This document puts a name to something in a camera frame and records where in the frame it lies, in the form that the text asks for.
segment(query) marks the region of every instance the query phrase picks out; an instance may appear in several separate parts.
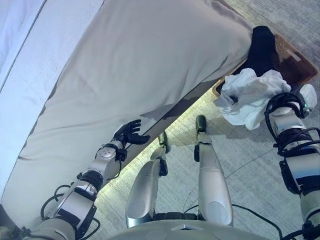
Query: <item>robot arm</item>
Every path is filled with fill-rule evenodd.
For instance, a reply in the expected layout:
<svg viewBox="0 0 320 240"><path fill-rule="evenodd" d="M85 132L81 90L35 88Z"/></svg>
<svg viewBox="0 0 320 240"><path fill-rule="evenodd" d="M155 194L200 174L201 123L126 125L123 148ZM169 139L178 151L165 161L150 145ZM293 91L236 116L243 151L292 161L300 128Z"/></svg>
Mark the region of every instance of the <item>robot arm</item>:
<svg viewBox="0 0 320 240"><path fill-rule="evenodd" d="M280 93L268 103L265 112L267 126L276 141L283 181L287 189L300 195L304 227L320 224L320 141L313 140L304 119L317 104L317 95L310 84L295 93Z"/></svg>
<svg viewBox="0 0 320 240"><path fill-rule="evenodd" d="M77 181L26 239L77 240L85 235L97 210L94 202L99 190L114 178L117 169L121 170L121 162L127 157L126 144L141 145L150 139L136 133L140 122L122 126L111 142L98 150L88 169L78 175Z"/></svg>

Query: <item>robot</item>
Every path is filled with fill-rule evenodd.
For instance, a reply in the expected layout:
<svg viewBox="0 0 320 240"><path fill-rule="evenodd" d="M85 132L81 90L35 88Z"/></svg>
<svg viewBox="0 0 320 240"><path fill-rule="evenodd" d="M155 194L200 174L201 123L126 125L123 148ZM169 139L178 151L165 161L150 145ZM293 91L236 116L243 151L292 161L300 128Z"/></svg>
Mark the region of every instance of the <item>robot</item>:
<svg viewBox="0 0 320 240"><path fill-rule="evenodd" d="M287 189L300 196L302 230L283 237L290 240L297 235L304 239L320 239L320 141L313 140L302 122L317 103L314 88L306 84L289 93L280 93L266 106L265 120L274 137L281 174ZM155 213L158 180L168 173L166 153L169 151L165 133L159 136L157 148L138 173L125 208L127 229L109 240L267 240L253 233L233 228L233 210L228 186L210 137L206 134L206 118L200 115L195 121L197 144L194 160L199 162L198 215L192 213ZM106 182L115 177L127 157L126 145L141 145L149 136L138 134L141 121L122 126L110 143L96 153L88 169L77 176L66 193L57 194L55 207L42 222L28 230L25 240L79 240L94 220L95 200Z"/></svg>

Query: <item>black cloth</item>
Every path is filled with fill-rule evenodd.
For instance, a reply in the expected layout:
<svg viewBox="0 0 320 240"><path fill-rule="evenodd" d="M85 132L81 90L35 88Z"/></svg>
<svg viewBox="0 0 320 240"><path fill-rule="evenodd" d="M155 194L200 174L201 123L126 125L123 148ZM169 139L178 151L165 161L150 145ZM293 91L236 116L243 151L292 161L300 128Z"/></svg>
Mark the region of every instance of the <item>black cloth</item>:
<svg viewBox="0 0 320 240"><path fill-rule="evenodd" d="M248 58L233 75L239 74L243 69L253 69L256 76L260 77L269 70L278 70L279 62L275 36L267 26L257 26L252 31Z"/></svg>

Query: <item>crumpled fabric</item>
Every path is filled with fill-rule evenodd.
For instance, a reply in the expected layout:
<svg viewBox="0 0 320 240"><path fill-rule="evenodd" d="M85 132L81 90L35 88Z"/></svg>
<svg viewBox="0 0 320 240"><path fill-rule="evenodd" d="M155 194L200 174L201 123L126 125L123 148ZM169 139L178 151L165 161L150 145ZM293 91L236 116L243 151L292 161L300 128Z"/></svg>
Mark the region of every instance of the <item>crumpled fabric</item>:
<svg viewBox="0 0 320 240"><path fill-rule="evenodd" d="M290 91L291 87L278 71L269 70L257 77L253 69L245 68L237 75L225 77L221 95L214 104L230 124L245 125L253 130L265 119L268 101L277 94Z"/></svg>

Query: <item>white cloth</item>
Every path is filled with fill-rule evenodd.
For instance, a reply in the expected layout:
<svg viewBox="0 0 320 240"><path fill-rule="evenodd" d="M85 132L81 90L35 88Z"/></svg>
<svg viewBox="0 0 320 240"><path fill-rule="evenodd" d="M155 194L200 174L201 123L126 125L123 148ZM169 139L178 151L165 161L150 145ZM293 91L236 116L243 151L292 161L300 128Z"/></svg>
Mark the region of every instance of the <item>white cloth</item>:
<svg viewBox="0 0 320 240"><path fill-rule="evenodd" d="M0 92L0 197L61 71L102 3L47 0L39 13Z"/></svg>
<svg viewBox="0 0 320 240"><path fill-rule="evenodd" d="M264 110L268 101L273 96L290 90L291 87L278 71L269 70L257 77L254 70L245 68L237 75L225 77L221 96L214 104L229 123L245 125L247 129L253 130L265 118Z"/></svg>
<svg viewBox="0 0 320 240"><path fill-rule="evenodd" d="M15 224L39 217L57 186L85 170L119 124L176 104L199 83L224 76L246 58L252 29L224 6L214 8L219 5L104 1L6 184L1 203Z"/></svg>

